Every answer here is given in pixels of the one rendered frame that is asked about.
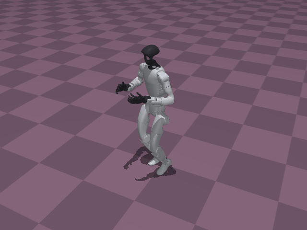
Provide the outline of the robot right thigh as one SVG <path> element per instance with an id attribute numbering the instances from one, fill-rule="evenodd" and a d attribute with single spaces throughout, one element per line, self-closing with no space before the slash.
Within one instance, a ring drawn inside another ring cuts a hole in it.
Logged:
<path id="1" fill-rule="evenodd" d="M 142 105 L 138 116 L 138 133 L 144 143 L 150 141 L 150 134 L 146 132 L 150 121 L 148 114 L 151 113 L 149 111 L 149 104 L 146 103 Z"/>

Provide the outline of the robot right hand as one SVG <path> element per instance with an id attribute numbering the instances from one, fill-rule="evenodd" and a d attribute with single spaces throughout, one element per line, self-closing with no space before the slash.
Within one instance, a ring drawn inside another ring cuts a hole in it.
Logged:
<path id="1" fill-rule="evenodd" d="M 131 85 L 125 84 L 124 82 L 122 82 L 122 84 L 118 84 L 116 88 L 116 94 L 118 94 L 118 92 L 121 92 L 123 90 L 127 91 L 129 87 L 131 87 Z"/>

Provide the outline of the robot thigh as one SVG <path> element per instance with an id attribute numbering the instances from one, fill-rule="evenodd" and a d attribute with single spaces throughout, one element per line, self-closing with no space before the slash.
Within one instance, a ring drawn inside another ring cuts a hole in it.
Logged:
<path id="1" fill-rule="evenodd" d="M 150 134 L 146 132 L 150 121 L 148 114 L 151 113 L 149 111 L 149 104 L 146 103 L 142 105 L 138 116 L 138 133 L 144 143 L 150 141 Z"/>
<path id="2" fill-rule="evenodd" d="M 159 114 L 155 117 L 150 134 L 150 151 L 155 154 L 158 149 L 160 139 L 163 135 L 162 125 L 167 125 L 169 123 L 169 116 L 165 114 L 164 111 L 159 111 Z"/>

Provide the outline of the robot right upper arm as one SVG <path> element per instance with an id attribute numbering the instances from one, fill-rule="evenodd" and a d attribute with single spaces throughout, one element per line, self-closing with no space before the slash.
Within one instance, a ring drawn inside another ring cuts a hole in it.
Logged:
<path id="1" fill-rule="evenodd" d="M 138 77 L 135 79 L 138 82 L 138 85 L 140 86 L 143 83 L 143 66 L 146 63 L 141 63 L 139 65 L 139 72 L 138 72 Z"/>

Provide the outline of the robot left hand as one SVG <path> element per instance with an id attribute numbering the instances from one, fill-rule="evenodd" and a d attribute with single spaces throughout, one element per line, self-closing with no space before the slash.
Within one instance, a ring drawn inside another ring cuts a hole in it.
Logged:
<path id="1" fill-rule="evenodd" d="M 134 96 L 134 95 L 132 95 L 131 93 L 131 96 L 133 97 L 130 97 L 129 95 L 128 95 L 128 102 L 129 103 L 131 103 L 131 104 L 140 104 L 140 103 L 147 103 L 147 100 L 148 99 L 151 99 L 151 97 L 150 96 L 141 96 L 138 92 L 136 92 L 139 96 L 137 97 L 137 96 Z M 131 99 L 130 99 L 131 98 Z"/>

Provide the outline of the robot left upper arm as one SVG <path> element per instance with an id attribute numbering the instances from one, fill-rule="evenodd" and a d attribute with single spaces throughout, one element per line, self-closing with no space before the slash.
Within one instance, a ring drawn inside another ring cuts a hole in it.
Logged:
<path id="1" fill-rule="evenodd" d="M 157 73 L 157 78 L 159 83 L 162 85 L 164 92 L 167 94 L 167 97 L 172 97 L 175 100 L 172 88 L 170 86 L 170 79 L 168 74 L 160 71 Z"/>

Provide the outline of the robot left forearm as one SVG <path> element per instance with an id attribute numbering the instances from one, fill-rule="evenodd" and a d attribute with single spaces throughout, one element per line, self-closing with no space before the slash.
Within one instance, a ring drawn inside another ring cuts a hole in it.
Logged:
<path id="1" fill-rule="evenodd" d="M 151 97 L 151 99 L 148 99 L 147 100 L 147 104 L 151 104 L 151 105 L 169 105 L 169 104 L 172 104 L 174 101 L 174 99 L 172 97 L 167 97 L 167 98 L 164 98 L 164 97 Z"/>

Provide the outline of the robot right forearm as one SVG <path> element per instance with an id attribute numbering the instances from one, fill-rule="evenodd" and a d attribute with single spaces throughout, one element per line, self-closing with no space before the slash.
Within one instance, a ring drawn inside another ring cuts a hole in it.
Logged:
<path id="1" fill-rule="evenodd" d="M 135 79 L 131 83 L 129 83 L 129 85 L 131 85 L 131 87 L 129 87 L 127 91 L 132 91 L 134 88 L 136 88 L 138 86 L 138 82 Z"/>

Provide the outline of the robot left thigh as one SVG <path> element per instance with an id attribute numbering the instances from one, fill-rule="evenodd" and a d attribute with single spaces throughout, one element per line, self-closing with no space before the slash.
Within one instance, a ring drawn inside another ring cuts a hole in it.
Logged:
<path id="1" fill-rule="evenodd" d="M 159 114 L 155 117 L 150 134 L 150 151 L 155 154 L 158 149 L 160 139 L 163 135 L 162 125 L 167 125 L 169 123 L 169 116 L 165 114 L 164 111 L 159 111 Z"/>

